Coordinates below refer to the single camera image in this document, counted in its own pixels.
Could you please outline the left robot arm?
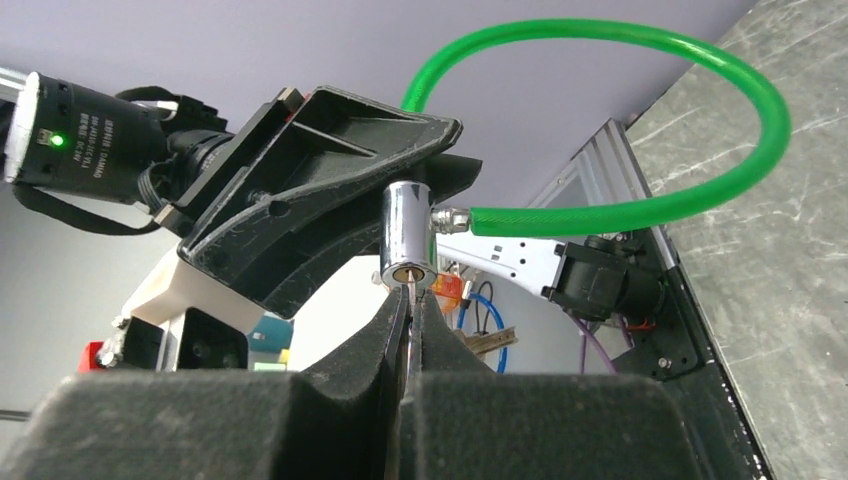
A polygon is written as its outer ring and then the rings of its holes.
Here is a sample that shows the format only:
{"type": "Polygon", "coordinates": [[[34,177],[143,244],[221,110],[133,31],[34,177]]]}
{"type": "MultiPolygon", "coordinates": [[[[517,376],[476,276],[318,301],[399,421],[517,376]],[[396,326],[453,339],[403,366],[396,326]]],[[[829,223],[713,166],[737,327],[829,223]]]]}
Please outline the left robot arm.
{"type": "Polygon", "coordinates": [[[192,267],[294,316],[342,265],[373,254],[383,191],[419,181],[442,202],[482,163],[451,153],[462,126],[335,88],[279,92],[237,132],[157,86],[111,96],[37,72],[1,111],[4,178],[26,208],[91,233],[134,228],[63,195],[147,207],[192,267]]]}

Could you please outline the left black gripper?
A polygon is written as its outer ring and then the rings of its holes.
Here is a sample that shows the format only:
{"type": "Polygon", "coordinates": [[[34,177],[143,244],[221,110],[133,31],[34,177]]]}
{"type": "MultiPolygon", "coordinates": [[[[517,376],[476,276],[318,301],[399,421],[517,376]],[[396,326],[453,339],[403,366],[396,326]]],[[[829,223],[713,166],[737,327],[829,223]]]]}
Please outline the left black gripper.
{"type": "Polygon", "coordinates": [[[412,113],[335,87],[286,87],[236,133],[169,137],[173,197],[153,221],[212,279],[283,317],[353,256],[376,247],[381,196],[420,161],[448,153],[450,117],[412,113]]]}

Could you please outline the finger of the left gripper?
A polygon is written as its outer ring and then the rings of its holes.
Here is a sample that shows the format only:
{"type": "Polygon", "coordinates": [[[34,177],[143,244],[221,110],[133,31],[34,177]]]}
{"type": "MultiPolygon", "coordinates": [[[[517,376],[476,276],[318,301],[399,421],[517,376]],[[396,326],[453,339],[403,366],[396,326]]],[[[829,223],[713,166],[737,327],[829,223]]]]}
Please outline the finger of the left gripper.
{"type": "Polygon", "coordinates": [[[476,158],[440,153],[418,162],[411,170],[411,179],[428,186],[432,200],[441,203],[469,189],[482,166],[476,158]]]}

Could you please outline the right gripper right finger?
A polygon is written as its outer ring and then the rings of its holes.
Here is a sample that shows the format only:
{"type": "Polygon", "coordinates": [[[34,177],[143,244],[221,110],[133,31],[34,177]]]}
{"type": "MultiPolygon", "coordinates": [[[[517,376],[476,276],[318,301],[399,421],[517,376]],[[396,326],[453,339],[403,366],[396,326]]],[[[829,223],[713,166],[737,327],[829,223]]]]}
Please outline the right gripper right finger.
{"type": "Polygon", "coordinates": [[[422,368],[407,381],[409,290],[397,294],[401,479],[696,479],[683,419],[628,375],[509,375],[420,302],[422,368]]]}

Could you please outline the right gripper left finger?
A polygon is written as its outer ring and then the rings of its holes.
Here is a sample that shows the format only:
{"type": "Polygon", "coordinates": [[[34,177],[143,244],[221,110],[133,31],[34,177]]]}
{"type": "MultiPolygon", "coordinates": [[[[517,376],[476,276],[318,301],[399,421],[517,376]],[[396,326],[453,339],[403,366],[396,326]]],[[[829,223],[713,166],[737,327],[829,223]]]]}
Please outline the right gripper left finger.
{"type": "Polygon", "coordinates": [[[301,372],[71,377],[35,411],[5,479],[394,479],[410,291],[301,372]]]}

